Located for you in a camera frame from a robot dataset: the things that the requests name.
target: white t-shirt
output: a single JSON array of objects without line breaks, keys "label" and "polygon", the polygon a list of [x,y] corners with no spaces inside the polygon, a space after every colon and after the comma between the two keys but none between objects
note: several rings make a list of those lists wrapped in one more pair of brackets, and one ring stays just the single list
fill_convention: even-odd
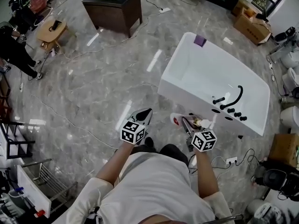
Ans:
[{"label": "white t-shirt", "polygon": [[95,206],[104,224],[138,224],[152,215],[188,224],[215,220],[209,204],[191,189],[187,166],[153,153],[131,155],[115,188],[92,178],[70,207],[67,224],[84,223]]}]

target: gray marble tile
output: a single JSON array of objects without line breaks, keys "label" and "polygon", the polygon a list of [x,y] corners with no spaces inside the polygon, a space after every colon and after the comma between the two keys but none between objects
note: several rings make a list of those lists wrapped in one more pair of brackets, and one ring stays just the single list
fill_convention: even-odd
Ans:
[{"label": "gray marble tile", "polygon": [[[82,0],[63,1],[53,0],[51,16],[66,21],[77,35],[74,38],[66,32],[59,40],[68,59],[63,54],[49,57],[43,66],[45,76],[40,81],[28,81],[23,74],[23,92],[19,90],[20,71],[16,67],[12,67],[7,77],[12,89],[9,102],[14,111],[13,119],[16,117],[27,123],[32,119],[44,121],[38,130],[22,130],[27,139],[36,140],[34,160],[52,158],[50,168],[66,184],[78,181],[80,191],[112,156],[114,149],[102,142],[113,147],[121,144],[116,124],[125,107],[129,107],[129,113],[152,108],[154,116],[148,132],[157,149],[173,143],[191,156],[185,144],[187,135],[172,125],[169,117],[172,112],[188,114],[190,111],[157,93],[162,73],[185,32],[203,35],[235,56],[259,75],[271,91],[264,136],[244,136],[240,140],[238,134],[216,125],[218,143],[209,153],[210,157],[237,156],[242,160],[250,148],[255,150],[258,159],[269,153],[273,136],[281,129],[277,88],[265,59],[273,44],[268,42],[258,47],[252,44],[233,28],[234,17],[229,11],[205,0],[199,0],[196,7],[180,0],[150,0],[157,6],[171,9],[158,15],[158,9],[142,0],[143,24],[139,26],[137,22],[132,27],[133,37],[128,40],[124,34],[96,30]],[[38,29],[28,33],[28,43],[34,50],[29,47],[27,50],[35,59],[43,60],[43,50],[36,40]],[[90,47],[86,46],[96,33],[99,36]],[[225,42],[225,37],[232,44]],[[152,71],[147,72],[158,49],[162,53]],[[88,51],[98,52],[78,56]],[[282,90],[279,77],[285,70],[280,63],[275,64],[274,69]],[[248,202],[264,192],[263,187],[251,186],[256,161],[253,160],[249,167],[246,160],[228,170],[215,169],[216,176],[223,174],[219,176],[219,186],[235,214],[244,211]],[[225,166],[220,158],[213,165]]]}]

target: faucet handle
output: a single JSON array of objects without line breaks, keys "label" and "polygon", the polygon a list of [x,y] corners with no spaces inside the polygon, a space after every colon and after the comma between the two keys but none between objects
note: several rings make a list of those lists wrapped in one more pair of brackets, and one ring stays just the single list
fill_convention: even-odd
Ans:
[{"label": "faucet handle", "polygon": [[241,112],[234,113],[234,116],[235,116],[235,117],[240,117],[241,115],[242,115],[242,113],[241,113]]},{"label": "faucet handle", "polygon": [[232,109],[228,109],[228,113],[232,113],[232,112],[235,112],[235,109],[232,108]]}]

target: person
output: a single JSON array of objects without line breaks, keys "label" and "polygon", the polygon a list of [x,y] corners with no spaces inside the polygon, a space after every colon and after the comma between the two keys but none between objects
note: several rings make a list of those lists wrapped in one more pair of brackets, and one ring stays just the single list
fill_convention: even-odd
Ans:
[{"label": "person", "polygon": [[14,31],[11,27],[3,26],[0,28],[0,66],[6,71],[8,65],[3,62],[3,60],[6,60],[36,80],[41,79],[43,74],[31,69],[35,65],[40,65],[41,61],[35,62],[32,60],[25,47],[12,36],[24,37],[24,35]]},{"label": "person", "polygon": [[231,216],[206,153],[195,149],[198,193],[187,157],[173,144],[160,152],[124,142],[69,208],[67,224],[199,224]]},{"label": "person", "polygon": [[14,17],[23,19],[33,31],[37,27],[35,26],[37,16],[28,7],[29,4],[30,0],[10,0],[8,2],[8,6],[11,7]]}]

